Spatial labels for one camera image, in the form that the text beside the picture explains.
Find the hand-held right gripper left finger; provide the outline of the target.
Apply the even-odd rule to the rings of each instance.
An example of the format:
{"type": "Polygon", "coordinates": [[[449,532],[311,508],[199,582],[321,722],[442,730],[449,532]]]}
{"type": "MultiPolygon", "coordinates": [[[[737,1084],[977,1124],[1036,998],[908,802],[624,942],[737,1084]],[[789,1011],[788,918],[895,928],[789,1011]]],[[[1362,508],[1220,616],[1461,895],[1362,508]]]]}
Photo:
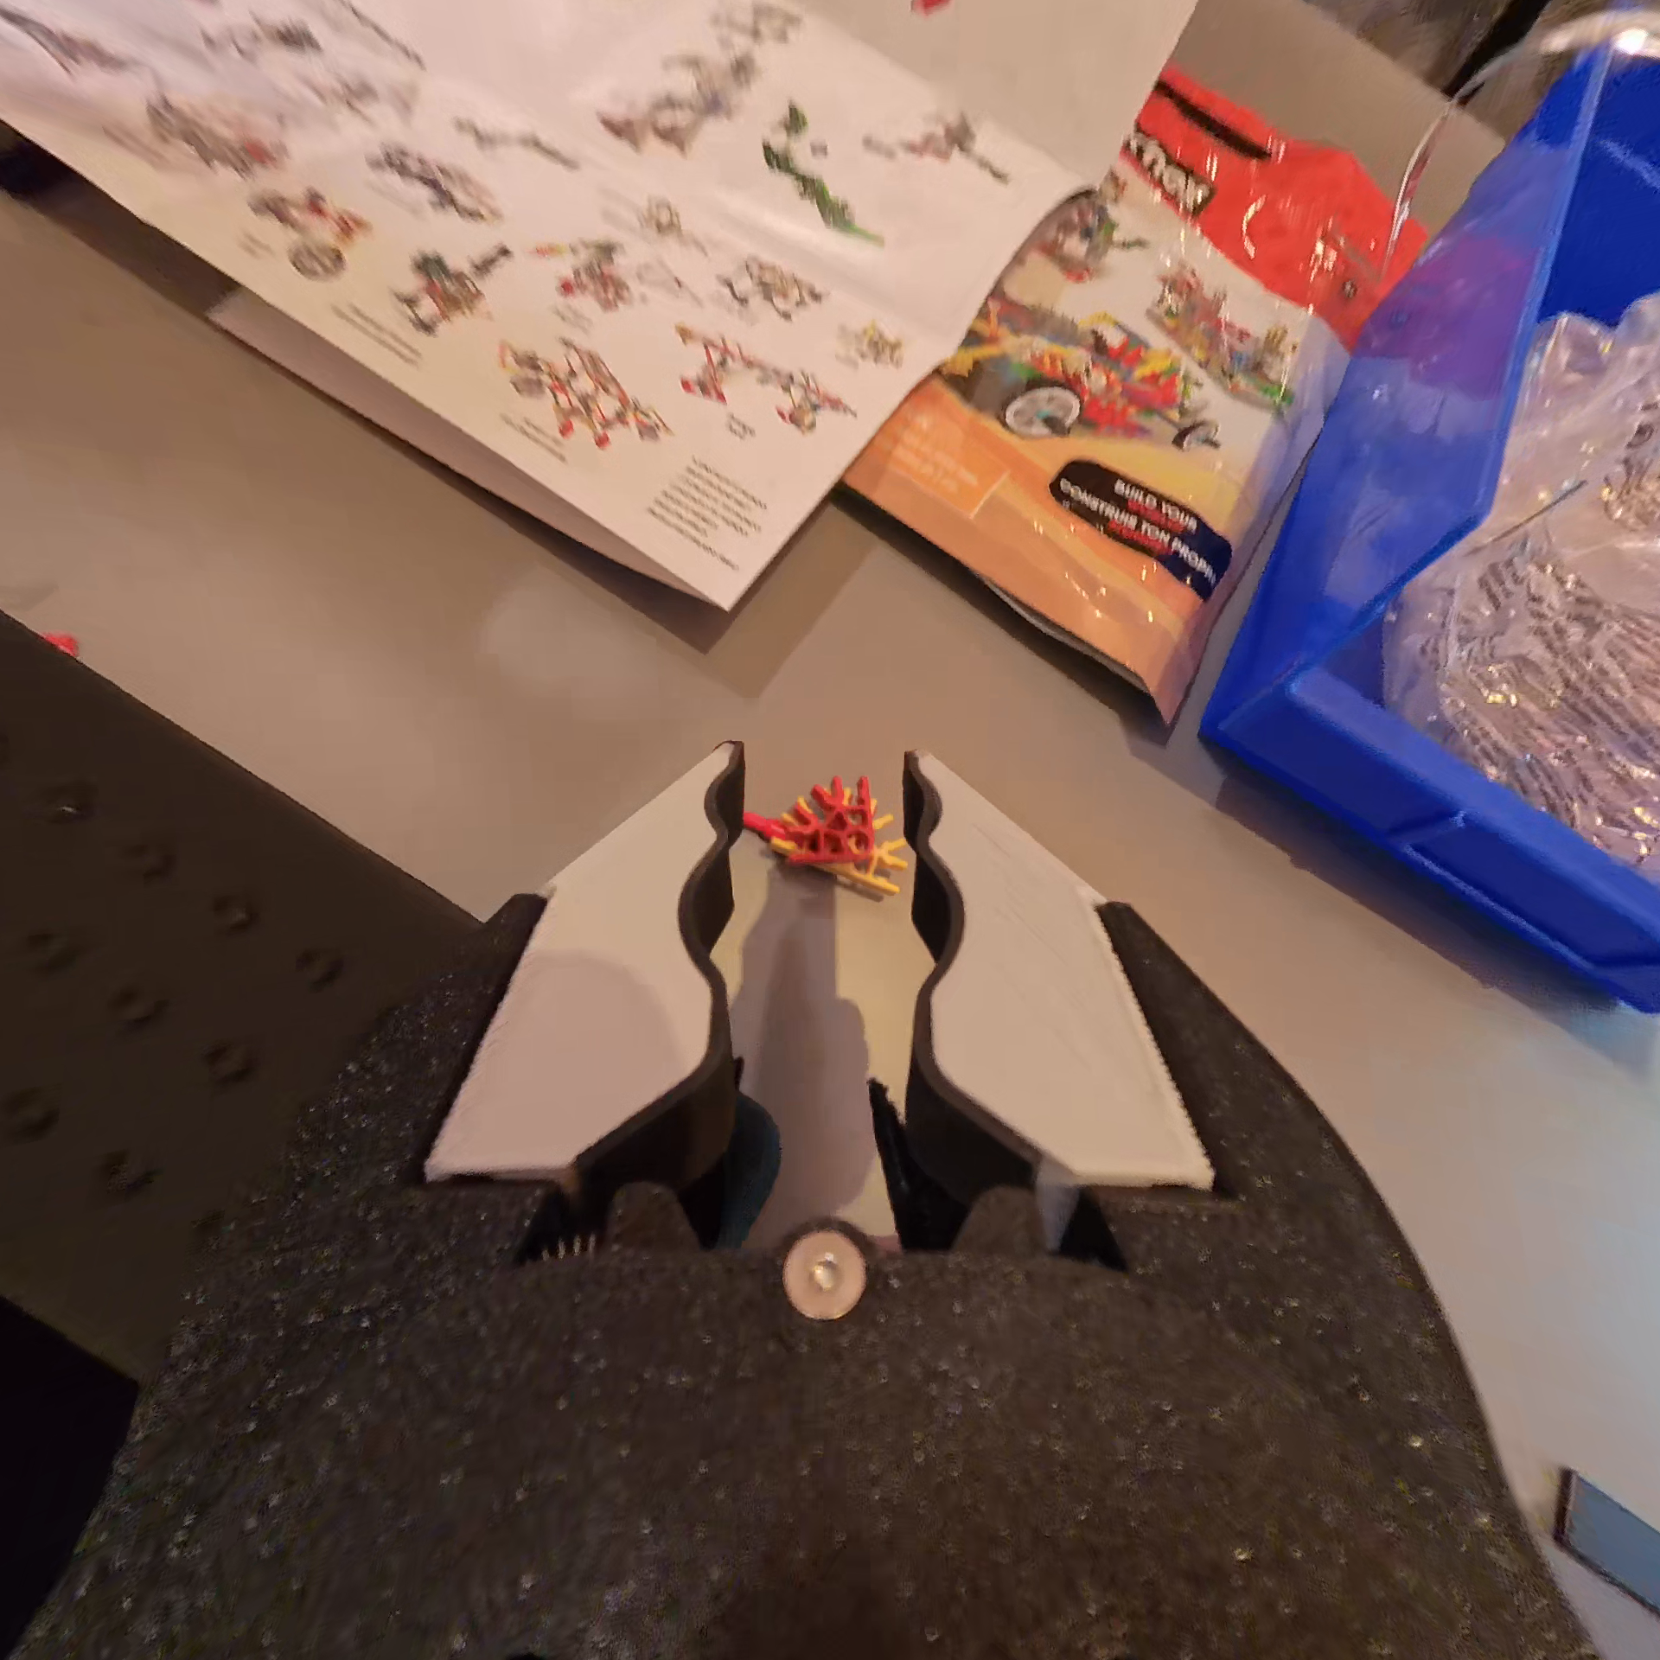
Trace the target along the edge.
{"type": "Polygon", "coordinates": [[[703,1175],[734,1115],[714,942],[731,921],[741,743],[685,772],[535,892],[528,942],[426,1151],[426,1183],[579,1177],[689,1108],[659,1183],[703,1175]]]}

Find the yellow connector piece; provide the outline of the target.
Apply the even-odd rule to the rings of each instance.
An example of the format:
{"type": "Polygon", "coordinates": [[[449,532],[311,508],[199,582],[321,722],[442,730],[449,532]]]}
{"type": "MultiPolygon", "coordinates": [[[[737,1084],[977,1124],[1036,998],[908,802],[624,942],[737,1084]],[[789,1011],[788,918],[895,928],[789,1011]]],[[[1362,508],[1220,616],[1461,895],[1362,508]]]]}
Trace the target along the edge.
{"type": "Polygon", "coordinates": [[[799,796],[782,815],[744,812],[744,827],[796,870],[812,870],[860,892],[898,895],[895,871],[902,871],[902,839],[887,840],[892,812],[882,812],[868,792],[812,791],[799,796]]]}

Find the white building instruction booklet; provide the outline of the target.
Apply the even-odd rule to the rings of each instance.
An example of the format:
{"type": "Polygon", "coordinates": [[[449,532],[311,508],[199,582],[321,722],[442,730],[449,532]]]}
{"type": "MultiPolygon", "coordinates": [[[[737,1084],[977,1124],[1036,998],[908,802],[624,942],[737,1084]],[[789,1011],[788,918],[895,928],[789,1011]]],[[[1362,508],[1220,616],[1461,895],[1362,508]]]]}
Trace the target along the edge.
{"type": "Polygon", "coordinates": [[[723,611],[1191,2],[3,2],[3,127],[723,611]]]}

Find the red connector piece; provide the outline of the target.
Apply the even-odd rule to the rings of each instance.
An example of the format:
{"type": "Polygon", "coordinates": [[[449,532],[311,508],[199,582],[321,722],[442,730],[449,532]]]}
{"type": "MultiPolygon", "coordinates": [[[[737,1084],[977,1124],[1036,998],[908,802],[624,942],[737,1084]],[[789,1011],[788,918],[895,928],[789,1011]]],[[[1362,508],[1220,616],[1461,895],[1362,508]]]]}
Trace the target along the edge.
{"type": "Polygon", "coordinates": [[[741,827],[796,865],[824,865],[874,880],[879,870],[902,865],[902,840],[882,840],[892,815],[877,812],[868,775],[833,775],[799,796],[783,812],[741,812],[741,827]]]}

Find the blue plastic bin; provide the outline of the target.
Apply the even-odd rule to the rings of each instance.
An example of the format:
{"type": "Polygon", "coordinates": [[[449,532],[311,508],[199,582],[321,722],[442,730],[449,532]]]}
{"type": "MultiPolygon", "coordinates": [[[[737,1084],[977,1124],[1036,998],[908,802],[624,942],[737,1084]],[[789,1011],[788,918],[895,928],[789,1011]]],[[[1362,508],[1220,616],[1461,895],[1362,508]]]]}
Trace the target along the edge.
{"type": "Polygon", "coordinates": [[[1492,504],[1537,323],[1657,290],[1657,59],[1595,44],[1357,335],[1203,734],[1570,973],[1657,1011],[1657,892],[1382,702],[1382,618],[1492,504]]]}

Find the clear plastic bag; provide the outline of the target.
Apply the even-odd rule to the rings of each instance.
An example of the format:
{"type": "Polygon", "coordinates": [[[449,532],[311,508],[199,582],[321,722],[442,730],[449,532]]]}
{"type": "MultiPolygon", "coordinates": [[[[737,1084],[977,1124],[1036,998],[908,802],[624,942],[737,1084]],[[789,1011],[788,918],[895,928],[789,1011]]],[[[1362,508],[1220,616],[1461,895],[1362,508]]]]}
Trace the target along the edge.
{"type": "Polygon", "coordinates": [[[1486,517],[1386,609],[1381,685],[1657,880],[1657,292],[1537,326],[1486,517]]]}

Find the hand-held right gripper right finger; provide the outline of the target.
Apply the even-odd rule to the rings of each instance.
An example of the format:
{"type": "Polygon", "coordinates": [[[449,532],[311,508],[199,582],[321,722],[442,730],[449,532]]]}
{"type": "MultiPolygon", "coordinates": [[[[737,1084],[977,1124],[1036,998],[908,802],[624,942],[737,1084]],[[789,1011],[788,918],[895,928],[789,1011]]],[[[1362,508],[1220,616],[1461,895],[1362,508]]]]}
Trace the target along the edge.
{"type": "Polygon", "coordinates": [[[918,1014],[927,1084],[1067,1186],[1211,1190],[1214,1165],[1107,932],[1107,897],[942,758],[906,757],[942,942],[918,1014]]]}

